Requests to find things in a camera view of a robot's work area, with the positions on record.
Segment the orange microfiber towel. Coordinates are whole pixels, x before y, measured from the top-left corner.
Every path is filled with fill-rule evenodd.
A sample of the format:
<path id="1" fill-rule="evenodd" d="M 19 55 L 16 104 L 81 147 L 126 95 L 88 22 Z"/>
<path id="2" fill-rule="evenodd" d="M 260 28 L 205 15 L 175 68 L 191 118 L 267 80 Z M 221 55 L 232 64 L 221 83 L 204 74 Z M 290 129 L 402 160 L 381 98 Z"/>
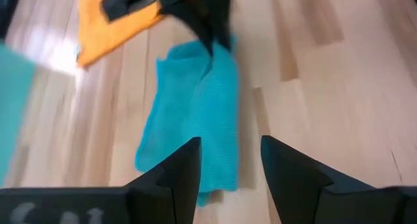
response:
<path id="1" fill-rule="evenodd" d="M 108 21 L 101 0 L 79 0 L 79 45 L 77 63 L 89 66 L 143 30 L 164 18 L 151 5 L 115 21 Z"/>

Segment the translucent green plastic basket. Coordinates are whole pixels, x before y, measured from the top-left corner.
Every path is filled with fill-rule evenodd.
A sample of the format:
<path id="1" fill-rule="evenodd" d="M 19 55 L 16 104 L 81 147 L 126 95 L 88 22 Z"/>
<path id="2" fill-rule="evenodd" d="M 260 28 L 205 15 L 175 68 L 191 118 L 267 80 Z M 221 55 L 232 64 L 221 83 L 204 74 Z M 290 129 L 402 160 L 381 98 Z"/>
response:
<path id="1" fill-rule="evenodd" d="M 36 65 L 0 42 L 0 187 L 14 155 Z"/>

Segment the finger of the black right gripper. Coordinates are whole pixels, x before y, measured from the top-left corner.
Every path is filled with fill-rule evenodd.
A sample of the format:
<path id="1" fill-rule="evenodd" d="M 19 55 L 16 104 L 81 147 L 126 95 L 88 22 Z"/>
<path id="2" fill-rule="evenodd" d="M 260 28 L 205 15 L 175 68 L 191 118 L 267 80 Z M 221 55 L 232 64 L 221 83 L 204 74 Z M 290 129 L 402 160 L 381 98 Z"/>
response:
<path id="1" fill-rule="evenodd" d="M 198 37 L 208 52 L 212 52 L 212 33 L 208 24 L 200 16 L 196 9 L 187 2 L 165 5 L 160 11 L 164 15 L 176 17 Z"/>
<path id="2" fill-rule="evenodd" d="M 217 42 L 226 50 L 231 51 L 232 41 L 230 32 L 231 0 L 204 0 L 207 7 L 206 22 L 208 28 L 207 51 L 212 51 L 212 43 Z"/>

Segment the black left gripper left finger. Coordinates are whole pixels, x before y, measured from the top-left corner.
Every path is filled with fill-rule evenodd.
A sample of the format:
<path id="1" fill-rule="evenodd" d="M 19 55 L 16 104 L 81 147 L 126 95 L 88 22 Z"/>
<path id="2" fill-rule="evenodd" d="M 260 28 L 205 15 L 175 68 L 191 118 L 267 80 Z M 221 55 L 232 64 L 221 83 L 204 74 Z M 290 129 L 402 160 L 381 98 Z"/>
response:
<path id="1" fill-rule="evenodd" d="M 0 224 L 192 224 L 201 140 L 124 186 L 0 189 Z"/>

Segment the teal microfiber towel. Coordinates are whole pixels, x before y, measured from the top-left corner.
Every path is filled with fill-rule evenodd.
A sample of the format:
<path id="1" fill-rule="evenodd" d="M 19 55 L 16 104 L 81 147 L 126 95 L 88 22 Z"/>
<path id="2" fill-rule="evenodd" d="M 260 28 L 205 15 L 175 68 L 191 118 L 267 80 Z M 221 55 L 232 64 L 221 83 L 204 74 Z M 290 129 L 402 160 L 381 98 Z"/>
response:
<path id="1" fill-rule="evenodd" d="M 135 161 L 145 173 L 200 137 L 198 206 L 213 191 L 238 188 L 238 66 L 232 51 L 217 42 L 212 50 L 195 40 L 173 46 L 156 61 L 156 95 Z"/>

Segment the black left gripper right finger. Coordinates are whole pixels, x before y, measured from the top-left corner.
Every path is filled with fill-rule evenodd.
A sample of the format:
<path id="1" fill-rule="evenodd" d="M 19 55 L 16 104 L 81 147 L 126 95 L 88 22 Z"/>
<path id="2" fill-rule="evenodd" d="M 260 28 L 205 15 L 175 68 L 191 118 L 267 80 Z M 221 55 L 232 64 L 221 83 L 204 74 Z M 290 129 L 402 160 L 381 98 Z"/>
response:
<path id="1" fill-rule="evenodd" d="M 270 135 L 261 159 L 282 224 L 417 224 L 417 186 L 375 188 Z"/>

